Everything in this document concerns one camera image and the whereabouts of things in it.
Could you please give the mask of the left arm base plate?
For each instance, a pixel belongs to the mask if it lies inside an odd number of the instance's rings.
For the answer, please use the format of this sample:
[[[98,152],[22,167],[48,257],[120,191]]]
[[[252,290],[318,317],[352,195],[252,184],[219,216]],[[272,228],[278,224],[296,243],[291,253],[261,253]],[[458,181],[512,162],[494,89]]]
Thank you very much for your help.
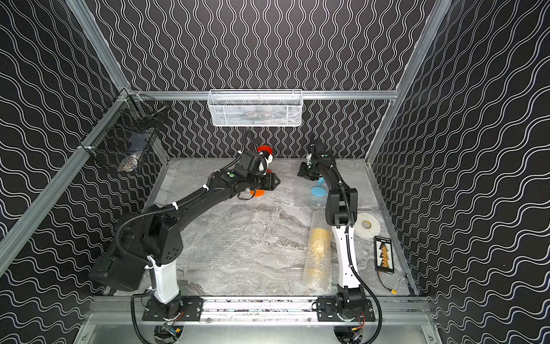
[[[204,299],[199,297],[177,296],[164,304],[154,296],[146,304],[142,320],[160,322],[162,320],[200,321]]]

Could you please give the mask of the blue glass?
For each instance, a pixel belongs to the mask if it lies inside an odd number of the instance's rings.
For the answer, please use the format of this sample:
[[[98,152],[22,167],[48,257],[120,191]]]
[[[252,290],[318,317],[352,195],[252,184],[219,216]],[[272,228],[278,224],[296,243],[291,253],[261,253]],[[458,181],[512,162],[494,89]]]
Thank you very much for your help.
[[[317,185],[311,189],[311,194],[315,197],[324,197],[327,195],[328,191],[324,187],[325,179],[320,177],[317,180]]]

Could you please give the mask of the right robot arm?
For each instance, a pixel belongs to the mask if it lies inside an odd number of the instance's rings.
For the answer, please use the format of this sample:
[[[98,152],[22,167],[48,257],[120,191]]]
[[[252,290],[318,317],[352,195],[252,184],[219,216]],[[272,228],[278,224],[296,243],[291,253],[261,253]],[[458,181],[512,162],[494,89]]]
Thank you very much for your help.
[[[361,278],[355,253],[355,223],[358,219],[358,191],[349,186],[340,173],[336,158],[322,139],[309,145],[307,160],[298,176],[310,180],[325,180],[328,186],[325,219],[335,238],[338,254],[338,282],[335,296],[338,313],[361,310],[382,324],[382,308],[375,293]]]

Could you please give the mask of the red wine glass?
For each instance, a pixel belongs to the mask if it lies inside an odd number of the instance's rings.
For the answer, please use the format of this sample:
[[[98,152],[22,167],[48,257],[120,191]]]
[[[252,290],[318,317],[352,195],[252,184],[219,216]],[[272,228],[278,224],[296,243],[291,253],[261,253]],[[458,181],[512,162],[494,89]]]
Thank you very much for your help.
[[[273,150],[269,146],[259,146],[257,149],[257,153],[262,156],[267,163],[271,163],[273,161]]]

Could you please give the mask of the orange glass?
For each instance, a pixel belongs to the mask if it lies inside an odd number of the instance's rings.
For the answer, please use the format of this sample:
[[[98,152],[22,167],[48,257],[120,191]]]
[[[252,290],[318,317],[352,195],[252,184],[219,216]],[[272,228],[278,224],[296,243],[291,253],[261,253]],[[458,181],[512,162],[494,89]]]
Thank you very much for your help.
[[[265,190],[250,190],[250,194],[255,198],[259,198],[265,194]]]

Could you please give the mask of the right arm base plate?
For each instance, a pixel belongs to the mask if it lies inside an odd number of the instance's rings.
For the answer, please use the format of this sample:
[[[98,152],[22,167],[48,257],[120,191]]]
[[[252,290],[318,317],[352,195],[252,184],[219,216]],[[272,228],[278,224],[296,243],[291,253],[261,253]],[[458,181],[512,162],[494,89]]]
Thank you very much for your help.
[[[337,300],[335,296],[319,297],[312,303],[312,310],[319,322],[375,322],[376,315],[369,299],[360,300],[358,304],[348,304]]]

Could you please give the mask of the yellow glass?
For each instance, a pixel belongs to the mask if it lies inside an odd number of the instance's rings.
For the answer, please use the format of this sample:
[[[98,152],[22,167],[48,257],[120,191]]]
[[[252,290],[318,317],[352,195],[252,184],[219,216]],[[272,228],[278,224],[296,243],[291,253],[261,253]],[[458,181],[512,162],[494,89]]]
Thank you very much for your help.
[[[328,294],[332,284],[332,230],[325,210],[312,215],[302,282],[308,291]]]

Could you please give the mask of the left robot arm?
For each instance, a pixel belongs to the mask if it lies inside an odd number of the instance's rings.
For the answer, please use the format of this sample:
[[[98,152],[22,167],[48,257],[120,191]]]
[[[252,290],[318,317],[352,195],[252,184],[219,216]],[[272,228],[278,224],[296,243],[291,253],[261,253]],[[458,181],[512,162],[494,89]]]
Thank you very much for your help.
[[[281,183],[269,170],[270,146],[242,148],[229,164],[212,172],[198,190],[185,198],[125,220],[116,232],[117,250],[140,262],[150,272],[152,289],[146,293],[163,319],[183,314],[176,260],[183,252],[183,230],[200,215],[246,190],[273,191]]]

